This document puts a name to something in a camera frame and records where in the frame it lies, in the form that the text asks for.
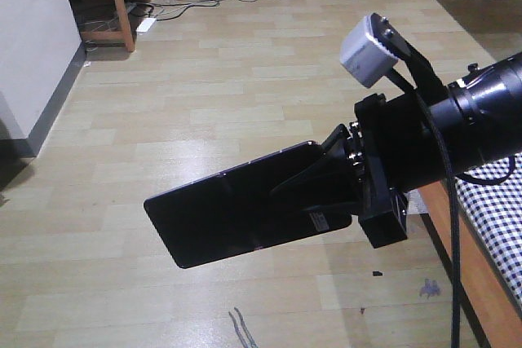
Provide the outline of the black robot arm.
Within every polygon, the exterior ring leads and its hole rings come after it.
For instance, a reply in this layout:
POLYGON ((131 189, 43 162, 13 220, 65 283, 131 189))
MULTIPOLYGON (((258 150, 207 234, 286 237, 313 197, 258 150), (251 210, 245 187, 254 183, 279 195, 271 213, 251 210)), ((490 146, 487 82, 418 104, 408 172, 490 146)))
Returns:
POLYGON ((406 238, 405 195, 415 188, 514 156, 521 149, 521 57, 513 55, 447 85, 387 77, 402 95, 371 95, 356 121, 338 126, 322 157, 272 190, 274 196, 327 188, 313 213, 357 216, 375 247, 406 238))

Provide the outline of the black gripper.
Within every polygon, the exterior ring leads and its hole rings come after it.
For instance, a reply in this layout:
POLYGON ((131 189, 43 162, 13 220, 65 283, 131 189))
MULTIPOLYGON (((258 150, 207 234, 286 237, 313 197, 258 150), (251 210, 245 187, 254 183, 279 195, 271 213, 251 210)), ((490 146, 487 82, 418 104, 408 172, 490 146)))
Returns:
POLYGON ((442 154, 415 98, 387 101, 370 95, 355 105, 365 167, 363 206, 356 175, 346 159, 350 134, 339 124, 321 144, 331 160, 319 160, 270 191, 270 197, 303 209, 326 208, 359 215, 374 248, 407 239, 405 194, 446 176, 442 154))

